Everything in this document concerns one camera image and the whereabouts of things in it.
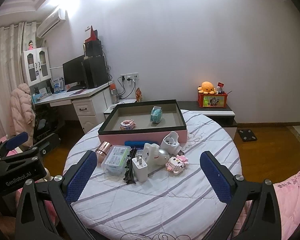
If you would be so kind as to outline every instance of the air conditioner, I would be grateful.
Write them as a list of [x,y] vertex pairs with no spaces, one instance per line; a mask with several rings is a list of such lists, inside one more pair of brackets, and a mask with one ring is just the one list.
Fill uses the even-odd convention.
[[37,36],[43,38],[50,30],[66,20],[66,10],[58,9],[45,19],[37,29]]

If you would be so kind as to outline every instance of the cabinet glass panel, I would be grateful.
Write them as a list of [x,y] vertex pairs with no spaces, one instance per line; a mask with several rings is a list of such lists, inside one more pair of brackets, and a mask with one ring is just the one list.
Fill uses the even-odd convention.
[[28,71],[29,71],[30,80],[35,81],[37,79],[37,76],[35,74],[33,54],[29,54],[27,56],[27,61],[28,61]]
[[48,67],[47,67],[47,62],[46,62],[46,55],[44,51],[39,52],[39,58],[40,58],[40,67],[41,67],[41,72],[42,76],[48,76]]

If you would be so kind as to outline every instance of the computer monitor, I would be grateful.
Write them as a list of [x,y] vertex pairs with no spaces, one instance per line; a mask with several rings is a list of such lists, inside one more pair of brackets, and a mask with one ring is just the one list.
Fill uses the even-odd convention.
[[76,57],[63,64],[63,76],[65,78],[65,85],[75,82],[84,82],[84,73],[82,62],[85,55]]

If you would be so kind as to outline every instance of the jacket sleeve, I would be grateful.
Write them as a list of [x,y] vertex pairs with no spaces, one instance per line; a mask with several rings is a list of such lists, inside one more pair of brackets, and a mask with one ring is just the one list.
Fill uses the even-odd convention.
[[20,97],[20,106],[21,106],[23,115],[25,117],[26,123],[30,124],[33,121],[33,119],[35,118],[35,114],[32,110],[32,105],[31,105],[31,96],[25,95],[25,96]]

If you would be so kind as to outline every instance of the beige down coat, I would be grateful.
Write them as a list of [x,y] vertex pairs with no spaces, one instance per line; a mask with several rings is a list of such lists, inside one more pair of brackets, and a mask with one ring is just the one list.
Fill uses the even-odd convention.
[[12,127],[13,135],[18,135],[22,132],[27,132],[29,139],[23,143],[23,146],[33,145],[33,133],[35,114],[32,110],[30,88],[23,83],[11,93],[11,112],[12,112]]

